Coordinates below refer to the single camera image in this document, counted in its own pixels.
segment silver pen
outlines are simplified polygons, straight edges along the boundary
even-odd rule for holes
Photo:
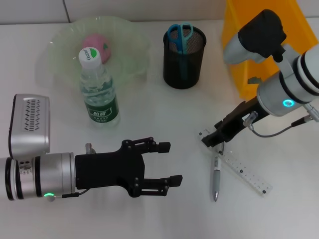
[[[225,146],[224,142],[215,146],[215,152],[218,153],[218,155],[216,155],[214,158],[213,194],[214,194],[214,201],[215,202],[217,201],[217,198],[218,198],[219,185],[220,185],[221,159],[220,159],[219,155],[223,155],[224,146]]]

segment yellow plastic bin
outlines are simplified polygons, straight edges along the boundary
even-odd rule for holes
[[[289,43],[299,53],[304,53],[318,43],[306,18],[295,0],[227,0],[223,46],[250,20],[264,9],[274,11],[281,19]],[[260,77],[263,81],[279,71],[272,57],[257,64],[247,60],[237,65],[230,65],[240,97],[250,100],[256,96],[257,84],[249,85],[248,79]]]

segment connector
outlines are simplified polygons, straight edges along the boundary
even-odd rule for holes
[[[305,104],[304,108],[306,109],[307,113],[310,115],[311,119],[316,122],[319,122],[319,112],[316,108],[314,108],[311,104]]]
[[[296,126],[299,126],[301,124],[307,123],[307,122],[312,121],[312,120],[313,119],[311,118],[311,116],[305,116],[305,117],[300,118],[299,120],[296,120],[295,122],[292,122],[291,126],[296,127]]]
[[[251,112],[248,117],[244,120],[243,125],[248,127],[251,131],[254,130],[253,122],[258,117],[258,113],[256,111]]]

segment ruler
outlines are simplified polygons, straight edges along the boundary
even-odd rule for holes
[[[202,130],[198,135],[200,141],[210,135],[211,132],[208,129]],[[207,148],[208,150],[216,153],[213,148]],[[258,176],[256,173],[252,172],[244,163],[240,162],[237,158],[232,155],[232,151],[224,151],[223,155],[218,155],[223,162],[225,162],[239,177],[244,179],[255,191],[261,195],[265,196],[270,193],[273,187],[267,183],[262,177]]]

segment blue indicator light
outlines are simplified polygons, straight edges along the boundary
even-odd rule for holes
[[[295,102],[293,100],[284,100],[283,105],[284,107],[292,107],[294,106]]]

